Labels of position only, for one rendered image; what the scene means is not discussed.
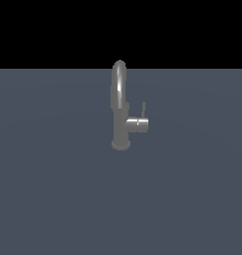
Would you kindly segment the grey metal faucet body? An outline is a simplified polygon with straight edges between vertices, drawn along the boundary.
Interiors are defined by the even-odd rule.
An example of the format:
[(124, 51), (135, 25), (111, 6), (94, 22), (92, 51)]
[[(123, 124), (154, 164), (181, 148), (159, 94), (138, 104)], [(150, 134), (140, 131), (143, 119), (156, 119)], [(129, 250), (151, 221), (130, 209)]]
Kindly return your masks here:
[(130, 147), (128, 134), (137, 131), (138, 118), (128, 115), (129, 103), (125, 99), (126, 66), (122, 60), (116, 61), (112, 70), (111, 109), (114, 113), (115, 150), (127, 150)]

